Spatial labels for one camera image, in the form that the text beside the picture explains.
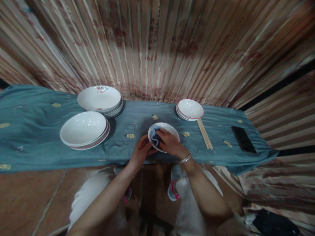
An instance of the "blue tablecloth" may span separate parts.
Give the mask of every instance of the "blue tablecloth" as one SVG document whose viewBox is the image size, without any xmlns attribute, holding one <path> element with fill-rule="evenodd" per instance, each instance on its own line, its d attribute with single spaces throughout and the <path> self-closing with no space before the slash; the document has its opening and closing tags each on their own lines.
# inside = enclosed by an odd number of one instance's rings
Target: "blue tablecloth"
<svg viewBox="0 0 315 236">
<path fill-rule="evenodd" d="M 62 143 L 59 131 L 69 118 L 84 111 L 76 98 L 77 95 L 32 85 L 14 85 L 0 92 L 0 171 L 127 164 L 139 138 L 147 134 L 149 127 L 156 122 L 166 122 L 175 127 L 181 143 L 197 162 L 226 166 L 234 175 L 278 155 L 242 111 L 203 106 L 202 121 L 214 153 L 206 148 L 196 121 L 177 117 L 176 104 L 127 100 L 122 113 L 109 119 L 110 134 L 102 144 L 89 150 L 74 150 Z M 153 119 L 154 115 L 158 117 L 157 121 Z M 241 150 L 231 126 L 246 130 L 257 154 Z M 135 138 L 128 139 L 127 134 L 134 134 Z M 145 164 L 156 162 L 175 163 L 177 158 L 158 152 L 147 157 Z"/>
</svg>

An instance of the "bracelet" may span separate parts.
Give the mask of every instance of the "bracelet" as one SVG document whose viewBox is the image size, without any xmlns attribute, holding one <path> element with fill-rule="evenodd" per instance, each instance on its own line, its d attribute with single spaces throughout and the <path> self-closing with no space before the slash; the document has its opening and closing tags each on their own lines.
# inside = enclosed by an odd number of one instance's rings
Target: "bracelet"
<svg viewBox="0 0 315 236">
<path fill-rule="evenodd" d="M 188 161 L 190 158 L 192 158 L 193 156 L 191 154 L 188 154 L 188 156 L 186 156 L 184 159 L 182 159 L 181 161 L 178 162 L 178 164 L 183 164 L 186 161 Z"/>
</svg>

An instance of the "hand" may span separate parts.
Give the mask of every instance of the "hand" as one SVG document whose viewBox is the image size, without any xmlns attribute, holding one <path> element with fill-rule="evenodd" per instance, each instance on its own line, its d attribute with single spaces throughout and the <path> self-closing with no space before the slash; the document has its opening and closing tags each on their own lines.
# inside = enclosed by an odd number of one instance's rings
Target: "hand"
<svg viewBox="0 0 315 236">
<path fill-rule="evenodd" d="M 151 147 L 152 143 L 149 143 L 148 135 L 142 136 L 135 146 L 134 152 L 130 158 L 128 166 L 132 167 L 132 169 L 135 172 L 138 172 L 141 169 L 145 161 L 145 158 L 148 155 L 157 152 L 156 149 L 149 150 Z"/>
<path fill-rule="evenodd" d="M 164 142 L 160 142 L 160 147 L 168 154 L 175 155 L 181 160 L 188 156 L 189 151 L 187 148 L 185 148 L 169 131 L 161 128 L 157 130 L 156 133 Z"/>
</svg>

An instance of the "person's left hand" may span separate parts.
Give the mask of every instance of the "person's left hand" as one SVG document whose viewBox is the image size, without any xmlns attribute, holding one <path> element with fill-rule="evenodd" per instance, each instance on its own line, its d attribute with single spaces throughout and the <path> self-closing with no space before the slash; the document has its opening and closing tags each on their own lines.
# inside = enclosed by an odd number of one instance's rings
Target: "person's left hand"
<svg viewBox="0 0 315 236">
<path fill-rule="evenodd" d="M 135 172 L 138 172 L 141 169 L 145 161 L 145 158 L 148 155 L 157 152 L 156 149 L 149 150 L 151 147 L 152 143 L 149 143 L 148 135 L 142 136 L 141 139 L 136 144 L 134 152 L 128 163 L 128 165 L 130 165 Z"/>
</svg>

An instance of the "smartphone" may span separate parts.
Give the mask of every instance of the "smartphone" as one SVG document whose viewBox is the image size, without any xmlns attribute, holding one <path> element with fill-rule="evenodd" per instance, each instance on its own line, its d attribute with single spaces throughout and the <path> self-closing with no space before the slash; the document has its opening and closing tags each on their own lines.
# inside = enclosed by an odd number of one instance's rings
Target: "smartphone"
<svg viewBox="0 0 315 236">
<path fill-rule="evenodd" d="M 232 126 L 234 135 L 244 152 L 257 153 L 246 131 L 243 128 Z"/>
</svg>

